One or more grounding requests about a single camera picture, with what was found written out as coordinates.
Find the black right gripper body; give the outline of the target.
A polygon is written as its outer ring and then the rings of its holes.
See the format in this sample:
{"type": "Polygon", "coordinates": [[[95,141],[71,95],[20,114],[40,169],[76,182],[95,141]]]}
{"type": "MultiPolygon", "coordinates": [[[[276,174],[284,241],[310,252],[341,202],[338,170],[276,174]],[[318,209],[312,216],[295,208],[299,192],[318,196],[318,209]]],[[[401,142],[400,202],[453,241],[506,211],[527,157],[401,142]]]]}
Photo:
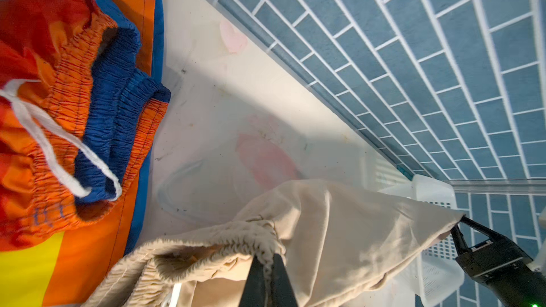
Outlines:
{"type": "Polygon", "coordinates": [[[529,268],[531,258],[508,238],[469,247],[456,262],[504,306],[545,305],[545,276],[529,268]]]}

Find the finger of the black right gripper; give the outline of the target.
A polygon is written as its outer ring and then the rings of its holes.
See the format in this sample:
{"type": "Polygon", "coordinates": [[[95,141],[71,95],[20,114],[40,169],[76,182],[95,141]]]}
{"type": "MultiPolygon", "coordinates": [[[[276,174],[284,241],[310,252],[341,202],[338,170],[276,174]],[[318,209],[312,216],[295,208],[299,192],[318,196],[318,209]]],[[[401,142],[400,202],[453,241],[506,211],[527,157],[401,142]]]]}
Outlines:
{"type": "Polygon", "coordinates": [[[452,240],[454,242],[454,247],[456,250],[456,253],[458,256],[465,254],[469,251],[468,244],[466,243],[466,240],[459,228],[459,226],[455,225],[451,229],[451,236],[452,240]]]}
{"type": "Polygon", "coordinates": [[[489,240],[495,242],[495,241],[501,241],[504,240],[506,237],[488,227],[485,225],[482,225],[478,222],[475,222],[474,220],[463,216],[460,223],[463,223],[467,226],[469,226],[472,230],[476,230],[478,233],[481,233],[482,235],[485,235],[488,237],[489,240]]]}

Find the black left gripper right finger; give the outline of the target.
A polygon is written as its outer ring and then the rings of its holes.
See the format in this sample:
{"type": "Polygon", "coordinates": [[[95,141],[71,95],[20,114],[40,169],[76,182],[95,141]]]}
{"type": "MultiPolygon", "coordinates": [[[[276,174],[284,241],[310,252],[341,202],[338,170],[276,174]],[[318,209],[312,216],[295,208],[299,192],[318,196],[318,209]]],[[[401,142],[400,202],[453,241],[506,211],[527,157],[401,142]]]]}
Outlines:
{"type": "Polygon", "coordinates": [[[275,254],[273,257],[269,306],[298,307],[287,270],[279,254],[275,254]]]}

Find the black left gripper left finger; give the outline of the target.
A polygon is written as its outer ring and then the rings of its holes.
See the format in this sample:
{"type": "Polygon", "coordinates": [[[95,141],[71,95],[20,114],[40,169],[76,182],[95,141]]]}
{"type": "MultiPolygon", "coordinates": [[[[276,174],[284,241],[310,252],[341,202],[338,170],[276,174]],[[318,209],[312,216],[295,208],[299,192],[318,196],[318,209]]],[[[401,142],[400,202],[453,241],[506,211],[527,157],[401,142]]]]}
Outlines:
{"type": "Polygon", "coordinates": [[[266,283],[264,278],[264,266],[253,257],[249,274],[243,289],[239,307],[265,307],[267,305],[266,283]]]}

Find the beige shorts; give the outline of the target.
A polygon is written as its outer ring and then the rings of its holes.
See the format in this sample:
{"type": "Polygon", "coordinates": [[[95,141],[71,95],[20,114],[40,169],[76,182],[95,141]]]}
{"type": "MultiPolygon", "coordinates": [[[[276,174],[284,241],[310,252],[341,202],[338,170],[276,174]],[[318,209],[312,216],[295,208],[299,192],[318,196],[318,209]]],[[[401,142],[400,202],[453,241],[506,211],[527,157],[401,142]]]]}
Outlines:
{"type": "Polygon", "coordinates": [[[275,255],[300,306],[340,306],[376,291],[443,240],[462,213],[323,180],[288,181],[221,225],[145,242],[110,270],[87,306],[237,306],[258,259],[275,255]]]}

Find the rainbow striped shorts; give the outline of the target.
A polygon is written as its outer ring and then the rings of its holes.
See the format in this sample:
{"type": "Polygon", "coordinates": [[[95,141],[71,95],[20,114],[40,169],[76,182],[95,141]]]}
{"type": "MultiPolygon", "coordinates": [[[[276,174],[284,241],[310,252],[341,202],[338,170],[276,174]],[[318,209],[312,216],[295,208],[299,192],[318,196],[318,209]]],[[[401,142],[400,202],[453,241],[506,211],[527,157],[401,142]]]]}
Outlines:
{"type": "Polygon", "coordinates": [[[1,305],[85,302],[142,230],[162,0],[1,0],[1,305]]]}

